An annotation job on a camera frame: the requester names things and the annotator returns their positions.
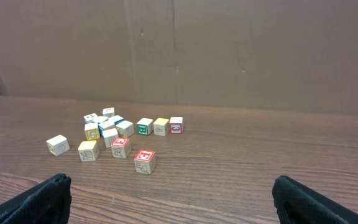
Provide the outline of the yellow top picture block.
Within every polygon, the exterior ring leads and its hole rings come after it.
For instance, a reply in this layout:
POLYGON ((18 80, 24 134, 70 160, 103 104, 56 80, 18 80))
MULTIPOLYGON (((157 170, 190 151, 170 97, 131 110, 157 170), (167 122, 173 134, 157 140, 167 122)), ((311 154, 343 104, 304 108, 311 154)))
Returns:
POLYGON ((82 162, 95 161, 99 156, 97 141, 83 141, 78 147, 78 153, 82 162))

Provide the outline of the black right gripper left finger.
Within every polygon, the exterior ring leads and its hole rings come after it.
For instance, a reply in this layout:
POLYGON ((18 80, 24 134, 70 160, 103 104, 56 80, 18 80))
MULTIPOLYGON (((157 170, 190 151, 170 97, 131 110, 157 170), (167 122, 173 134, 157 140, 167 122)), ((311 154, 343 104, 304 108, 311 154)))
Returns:
POLYGON ((0 205, 0 224, 66 224, 70 217, 71 178, 56 174, 0 205))

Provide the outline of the plain wooden picture block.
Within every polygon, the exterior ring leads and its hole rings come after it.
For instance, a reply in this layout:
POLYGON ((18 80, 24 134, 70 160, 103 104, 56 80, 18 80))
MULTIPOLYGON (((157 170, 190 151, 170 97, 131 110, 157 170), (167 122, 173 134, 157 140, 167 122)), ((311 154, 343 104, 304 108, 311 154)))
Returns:
POLYGON ((46 143, 54 156, 59 156, 70 149, 67 138, 62 135, 55 136, 47 140, 46 143))

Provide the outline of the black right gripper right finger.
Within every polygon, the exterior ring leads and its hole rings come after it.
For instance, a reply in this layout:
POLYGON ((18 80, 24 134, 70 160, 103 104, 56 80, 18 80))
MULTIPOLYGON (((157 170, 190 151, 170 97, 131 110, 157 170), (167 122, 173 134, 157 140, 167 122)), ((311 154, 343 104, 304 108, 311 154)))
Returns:
POLYGON ((281 175, 272 189, 281 224, 358 224, 358 213, 281 175))

